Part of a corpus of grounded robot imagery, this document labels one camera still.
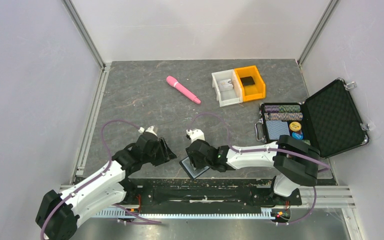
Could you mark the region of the black leather card holder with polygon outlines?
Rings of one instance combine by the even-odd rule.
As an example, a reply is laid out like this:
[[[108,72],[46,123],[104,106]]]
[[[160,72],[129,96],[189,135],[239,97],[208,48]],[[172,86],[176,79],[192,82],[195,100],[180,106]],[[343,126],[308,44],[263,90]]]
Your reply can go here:
[[[204,174],[206,171],[210,169],[209,166],[204,166],[203,168],[194,167],[189,157],[186,157],[183,160],[181,160],[179,164],[191,180],[197,179],[198,177],[200,177],[202,174]]]

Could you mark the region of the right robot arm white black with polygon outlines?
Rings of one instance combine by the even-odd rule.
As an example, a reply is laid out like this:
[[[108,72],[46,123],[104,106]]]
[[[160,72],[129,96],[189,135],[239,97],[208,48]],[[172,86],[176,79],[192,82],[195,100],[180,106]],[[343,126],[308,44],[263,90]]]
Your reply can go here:
[[[269,199],[282,204],[298,187],[314,187],[318,182],[320,151],[289,135],[281,135],[268,144],[250,147],[213,147],[203,139],[195,139],[185,149],[189,164],[185,170],[196,179],[208,169],[224,173],[243,168],[274,168],[279,171],[269,189]]]

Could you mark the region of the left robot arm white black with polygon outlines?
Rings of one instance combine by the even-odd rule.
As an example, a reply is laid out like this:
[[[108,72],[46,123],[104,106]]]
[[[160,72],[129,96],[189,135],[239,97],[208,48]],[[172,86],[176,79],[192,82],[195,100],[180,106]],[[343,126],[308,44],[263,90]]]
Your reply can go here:
[[[137,198],[136,186],[128,179],[144,164],[159,166],[177,156],[162,137],[151,131],[117,151],[102,168],[72,187],[42,198],[35,222],[42,240],[68,240],[89,218],[101,210]]]

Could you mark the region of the card in white bin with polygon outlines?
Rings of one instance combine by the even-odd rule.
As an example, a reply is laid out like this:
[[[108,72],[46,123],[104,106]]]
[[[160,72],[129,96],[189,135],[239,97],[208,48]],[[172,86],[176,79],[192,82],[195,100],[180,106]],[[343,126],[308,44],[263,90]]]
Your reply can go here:
[[[221,92],[230,91],[234,85],[231,79],[224,79],[217,82],[218,88]]]

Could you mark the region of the blue playing card deck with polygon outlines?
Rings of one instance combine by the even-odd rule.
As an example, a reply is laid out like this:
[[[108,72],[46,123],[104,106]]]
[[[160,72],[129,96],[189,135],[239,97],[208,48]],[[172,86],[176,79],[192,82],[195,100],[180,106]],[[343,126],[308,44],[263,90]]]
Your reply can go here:
[[[266,122],[268,139],[278,140],[282,135],[289,135],[289,125],[286,121],[268,120]]]

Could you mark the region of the white plastic bin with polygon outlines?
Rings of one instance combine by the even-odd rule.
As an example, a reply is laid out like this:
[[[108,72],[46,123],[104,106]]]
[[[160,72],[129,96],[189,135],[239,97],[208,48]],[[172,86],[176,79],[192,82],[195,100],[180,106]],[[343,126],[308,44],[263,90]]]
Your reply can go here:
[[[212,87],[220,107],[241,104],[243,91],[234,69],[212,72]]]

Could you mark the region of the pink wand massager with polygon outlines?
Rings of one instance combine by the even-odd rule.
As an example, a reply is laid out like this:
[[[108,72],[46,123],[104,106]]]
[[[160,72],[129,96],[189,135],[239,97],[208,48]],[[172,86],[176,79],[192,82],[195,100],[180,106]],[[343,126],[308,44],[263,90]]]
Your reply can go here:
[[[182,93],[185,97],[187,97],[192,102],[194,102],[198,105],[201,104],[201,100],[194,93],[192,93],[190,90],[188,90],[186,87],[184,87],[181,83],[179,83],[178,80],[176,78],[174,78],[173,76],[168,76],[166,78],[166,82],[171,87],[175,88],[180,93]]]

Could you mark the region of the poker chip row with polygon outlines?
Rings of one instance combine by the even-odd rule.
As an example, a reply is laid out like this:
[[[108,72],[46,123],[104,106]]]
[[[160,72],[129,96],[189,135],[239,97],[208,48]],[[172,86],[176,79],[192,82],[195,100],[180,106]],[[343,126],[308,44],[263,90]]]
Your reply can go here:
[[[264,110],[267,113],[299,113],[300,105],[265,105]]]
[[[301,112],[273,112],[265,113],[264,117],[267,121],[301,121],[304,116]]]

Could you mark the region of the top poker chip row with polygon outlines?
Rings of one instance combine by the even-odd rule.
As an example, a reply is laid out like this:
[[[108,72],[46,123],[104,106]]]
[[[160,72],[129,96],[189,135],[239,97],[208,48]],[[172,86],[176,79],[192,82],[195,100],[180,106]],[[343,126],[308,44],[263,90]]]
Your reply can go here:
[[[265,105],[264,110],[267,113],[299,113],[300,105]]]

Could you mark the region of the orange plastic bin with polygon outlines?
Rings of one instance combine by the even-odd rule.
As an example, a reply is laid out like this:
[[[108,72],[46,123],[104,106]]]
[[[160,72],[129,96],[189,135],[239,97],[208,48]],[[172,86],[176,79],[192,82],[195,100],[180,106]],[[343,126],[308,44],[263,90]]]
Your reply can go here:
[[[234,72],[242,90],[243,102],[266,98],[266,84],[256,65],[235,68]]]

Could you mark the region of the black object in orange bin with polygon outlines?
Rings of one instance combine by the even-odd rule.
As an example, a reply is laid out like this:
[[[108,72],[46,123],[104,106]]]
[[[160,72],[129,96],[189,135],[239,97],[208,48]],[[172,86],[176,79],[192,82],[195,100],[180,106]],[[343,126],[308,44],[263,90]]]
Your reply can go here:
[[[255,81],[252,76],[241,77],[240,81],[243,87],[255,85]]]

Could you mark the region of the yellow dealer chip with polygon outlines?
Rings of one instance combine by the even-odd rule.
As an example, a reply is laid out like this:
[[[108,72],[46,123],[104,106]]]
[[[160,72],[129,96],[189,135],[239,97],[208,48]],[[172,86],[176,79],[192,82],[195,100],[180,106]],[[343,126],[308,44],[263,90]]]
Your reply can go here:
[[[289,124],[289,129],[293,132],[299,132],[302,129],[302,125],[298,121],[292,121]]]

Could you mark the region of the blue dealer chip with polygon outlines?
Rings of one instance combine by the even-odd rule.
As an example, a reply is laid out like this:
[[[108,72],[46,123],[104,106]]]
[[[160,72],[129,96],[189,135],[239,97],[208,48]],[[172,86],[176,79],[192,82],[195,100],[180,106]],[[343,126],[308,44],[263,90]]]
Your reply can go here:
[[[298,131],[298,132],[292,132],[291,136],[294,138],[294,139],[297,139],[297,140],[303,140],[304,139],[304,135],[301,131]]]

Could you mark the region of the black poker chip case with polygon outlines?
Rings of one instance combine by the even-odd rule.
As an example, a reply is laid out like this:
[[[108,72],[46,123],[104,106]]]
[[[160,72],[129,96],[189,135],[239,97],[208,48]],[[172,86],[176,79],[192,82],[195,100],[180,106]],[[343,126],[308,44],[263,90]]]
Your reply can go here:
[[[355,82],[346,83],[337,78],[303,102],[264,102],[259,107],[263,141],[270,140],[266,127],[266,105],[300,105],[302,120],[290,120],[302,125],[301,141],[320,151],[322,158],[329,158],[369,143],[367,125],[363,123],[350,94]]]

